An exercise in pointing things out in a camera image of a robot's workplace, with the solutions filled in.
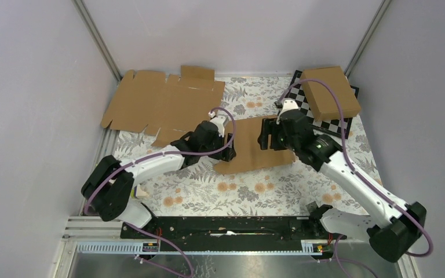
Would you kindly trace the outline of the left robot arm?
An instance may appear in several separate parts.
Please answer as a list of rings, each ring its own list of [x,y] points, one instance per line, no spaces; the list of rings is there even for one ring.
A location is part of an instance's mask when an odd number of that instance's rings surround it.
[[[146,180],[195,165],[203,156],[231,161],[236,156],[235,135],[224,135],[224,130],[216,118],[204,120],[194,131],[158,152],[131,160],[103,157],[81,188],[86,199],[84,212],[92,209],[104,222],[120,220],[143,238],[153,236],[157,225],[154,215],[144,204],[134,201],[131,192]]]

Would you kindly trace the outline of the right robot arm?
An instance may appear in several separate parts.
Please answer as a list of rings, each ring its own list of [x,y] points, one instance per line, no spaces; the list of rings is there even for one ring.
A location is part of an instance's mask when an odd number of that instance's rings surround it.
[[[322,239],[333,233],[368,242],[388,262],[397,262],[421,237],[426,208],[418,202],[408,204],[379,186],[346,156],[338,142],[326,134],[315,134],[299,109],[264,118],[257,142],[262,150],[294,152],[301,162],[338,184],[368,213],[345,213],[323,205],[312,213],[312,236]]]

